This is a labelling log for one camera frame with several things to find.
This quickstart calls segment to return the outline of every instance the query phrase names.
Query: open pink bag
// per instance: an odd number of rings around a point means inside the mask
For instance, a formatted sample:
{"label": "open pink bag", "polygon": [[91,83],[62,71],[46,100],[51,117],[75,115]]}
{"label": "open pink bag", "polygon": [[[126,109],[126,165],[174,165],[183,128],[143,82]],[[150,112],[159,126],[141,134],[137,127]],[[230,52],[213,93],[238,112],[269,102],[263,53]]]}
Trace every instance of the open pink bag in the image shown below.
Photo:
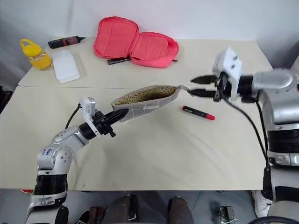
{"label": "open pink bag", "polygon": [[130,56],[135,64],[166,68],[178,53],[178,43],[163,34],[139,33],[133,21],[113,16],[100,21],[93,49],[99,57]]}

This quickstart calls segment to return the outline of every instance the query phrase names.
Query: yellow bottle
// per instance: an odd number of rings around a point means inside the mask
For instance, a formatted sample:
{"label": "yellow bottle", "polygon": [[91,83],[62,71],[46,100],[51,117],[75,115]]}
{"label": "yellow bottle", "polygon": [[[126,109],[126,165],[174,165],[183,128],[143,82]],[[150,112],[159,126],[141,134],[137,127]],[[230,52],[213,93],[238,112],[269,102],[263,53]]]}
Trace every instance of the yellow bottle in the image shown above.
{"label": "yellow bottle", "polygon": [[39,45],[28,39],[21,39],[20,45],[22,46],[23,53],[27,56],[28,61],[36,69],[46,70],[52,66],[52,59]]}

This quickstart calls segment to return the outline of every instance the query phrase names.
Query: black marker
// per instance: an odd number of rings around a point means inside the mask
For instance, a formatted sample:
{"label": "black marker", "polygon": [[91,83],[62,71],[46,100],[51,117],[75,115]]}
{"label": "black marker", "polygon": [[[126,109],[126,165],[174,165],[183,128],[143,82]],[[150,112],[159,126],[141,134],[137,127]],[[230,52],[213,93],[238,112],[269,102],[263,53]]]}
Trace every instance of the black marker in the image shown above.
{"label": "black marker", "polygon": [[183,111],[186,111],[186,112],[188,112],[188,113],[192,113],[192,114],[195,114],[195,115],[197,115],[197,116],[200,116],[200,117],[209,119],[209,120],[215,120],[215,116],[214,116],[214,115],[211,115],[211,114],[209,114],[209,113],[205,113],[205,112],[202,112],[202,111],[193,109],[193,108],[188,107],[188,106],[183,106],[183,107],[182,107],[182,110],[183,110]]}

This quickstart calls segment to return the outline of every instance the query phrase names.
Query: table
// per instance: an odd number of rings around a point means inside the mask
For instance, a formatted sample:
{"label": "table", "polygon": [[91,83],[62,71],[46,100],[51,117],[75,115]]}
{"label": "table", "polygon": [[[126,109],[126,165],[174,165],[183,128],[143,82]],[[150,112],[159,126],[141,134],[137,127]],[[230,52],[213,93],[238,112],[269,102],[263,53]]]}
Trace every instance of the table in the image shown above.
{"label": "table", "polygon": [[[81,96],[97,100],[104,113],[118,97],[154,84],[193,84],[209,74],[216,55],[233,47],[244,74],[271,69],[255,41],[178,40],[180,51],[166,69],[125,62],[109,66],[94,56],[94,38],[60,49],[70,50],[81,77],[65,84],[54,70],[31,69],[19,82],[0,116],[0,188],[33,188],[38,150],[60,132]],[[240,104],[261,132],[254,105]],[[211,113],[209,121],[181,110],[183,105]],[[72,124],[83,123],[77,114]],[[248,121],[224,102],[179,97],[159,110],[114,125],[117,136],[90,141],[68,174],[72,190],[249,190],[261,189],[264,158]]]}
{"label": "table", "polygon": [[96,57],[93,52],[94,38],[87,38],[79,44],[58,49],[46,48],[53,52],[67,49],[76,60],[81,77],[61,84],[54,70],[40,72],[32,68],[19,82],[20,86],[39,87],[91,87],[139,89],[156,84],[189,86],[194,77],[210,74],[217,54],[226,46],[235,49],[243,60],[244,74],[255,73],[271,68],[267,58],[255,41],[229,40],[177,40],[179,61],[168,68],[156,69],[124,62],[108,65],[107,59]]}
{"label": "table", "polygon": [[[61,131],[81,96],[103,113],[130,89],[17,87],[0,116],[0,188],[32,189],[36,155]],[[210,121],[181,110],[189,105],[216,116]],[[242,108],[261,130],[254,105]],[[80,113],[71,125],[83,123]],[[181,91],[172,103],[114,125],[116,137],[95,138],[77,154],[70,190],[261,189],[264,158],[248,121],[224,102]]]}

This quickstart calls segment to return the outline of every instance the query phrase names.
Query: yellow bottle cap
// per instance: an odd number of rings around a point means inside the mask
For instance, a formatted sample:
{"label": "yellow bottle cap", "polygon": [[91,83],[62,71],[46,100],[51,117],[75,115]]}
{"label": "yellow bottle cap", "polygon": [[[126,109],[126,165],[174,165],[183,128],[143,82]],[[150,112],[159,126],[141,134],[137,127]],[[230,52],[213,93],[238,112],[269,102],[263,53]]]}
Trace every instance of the yellow bottle cap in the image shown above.
{"label": "yellow bottle cap", "polygon": [[23,48],[23,53],[28,57],[33,57],[41,53],[42,48],[37,45],[36,43],[33,43],[31,40],[28,39],[21,39],[20,45]]}

